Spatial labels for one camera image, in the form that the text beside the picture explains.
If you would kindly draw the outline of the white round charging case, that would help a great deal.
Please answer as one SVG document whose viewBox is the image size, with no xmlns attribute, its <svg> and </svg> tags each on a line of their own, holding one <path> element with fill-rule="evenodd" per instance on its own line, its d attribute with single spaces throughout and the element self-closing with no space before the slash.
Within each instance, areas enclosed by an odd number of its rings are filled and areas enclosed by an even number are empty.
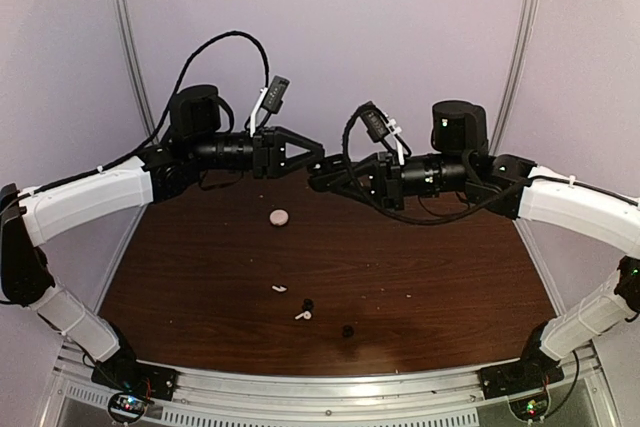
<svg viewBox="0 0 640 427">
<path fill-rule="evenodd" d="M 282 227 L 289 222 L 290 216 L 284 209 L 275 209 L 269 214 L 269 222 L 272 226 Z"/>
</svg>

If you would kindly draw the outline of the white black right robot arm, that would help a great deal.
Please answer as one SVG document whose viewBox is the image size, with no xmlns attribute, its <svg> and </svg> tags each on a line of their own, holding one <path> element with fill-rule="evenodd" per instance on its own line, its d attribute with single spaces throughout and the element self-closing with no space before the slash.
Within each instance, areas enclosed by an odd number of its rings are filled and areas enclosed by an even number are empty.
<svg viewBox="0 0 640 427">
<path fill-rule="evenodd" d="M 512 377 L 535 387 L 576 348 L 639 315 L 639 201 L 563 176 L 534 161 L 488 152 L 483 107 L 461 100 L 432 107 L 433 153 L 414 156 L 394 119 L 371 102 L 349 117 L 341 164 L 364 202 L 387 218 L 415 226 L 451 224 L 487 210 L 541 222 L 622 252 L 595 291 L 530 335 Z"/>
</svg>

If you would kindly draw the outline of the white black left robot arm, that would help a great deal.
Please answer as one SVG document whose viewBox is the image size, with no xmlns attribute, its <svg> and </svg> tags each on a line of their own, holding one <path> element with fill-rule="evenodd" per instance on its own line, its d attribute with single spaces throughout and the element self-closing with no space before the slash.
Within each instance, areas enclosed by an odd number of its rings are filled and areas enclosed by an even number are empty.
<svg viewBox="0 0 640 427">
<path fill-rule="evenodd" d="M 170 125 L 160 143 L 111 167 L 70 180 L 1 190 L 2 304 L 28 308 L 82 347 L 123 391 L 137 389 L 144 371 L 115 327 L 88 309 L 49 272 L 41 247 L 96 219 L 183 194 L 212 170 L 278 179 L 318 162 L 323 146 L 284 127 L 255 119 L 245 131 L 224 128 L 231 108 L 213 85 L 171 96 Z"/>
</svg>

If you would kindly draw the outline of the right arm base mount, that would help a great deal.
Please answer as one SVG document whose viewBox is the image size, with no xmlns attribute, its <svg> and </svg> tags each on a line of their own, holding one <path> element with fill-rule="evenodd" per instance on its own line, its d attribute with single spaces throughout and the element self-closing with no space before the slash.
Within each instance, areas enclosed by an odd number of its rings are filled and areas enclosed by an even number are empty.
<svg viewBox="0 0 640 427">
<path fill-rule="evenodd" d="M 511 414 L 519 421 L 541 421 L 551 409 L 549 386 L 565 378 L 560 367 L 544 370 L 521 360 L 484 367 L 479 379 L 486 400 L 505 397 Z"/>
</svg>

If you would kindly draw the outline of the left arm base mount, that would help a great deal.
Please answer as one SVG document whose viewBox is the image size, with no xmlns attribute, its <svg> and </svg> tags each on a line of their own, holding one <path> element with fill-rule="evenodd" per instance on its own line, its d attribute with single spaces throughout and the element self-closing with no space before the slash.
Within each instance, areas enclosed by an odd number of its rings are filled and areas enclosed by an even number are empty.
<svg viewBox="0 0 640 427">
<path fill-rule="evenodd" d="M 177 386 L 175 369 L 136 362 L 132 370 L 109 370 L 105 364 L 93 367 L 91 381 L 113 390 L 107 413 L 118 424 L 140 421 L 157 401 L 171 401 Z"/>
</svg>

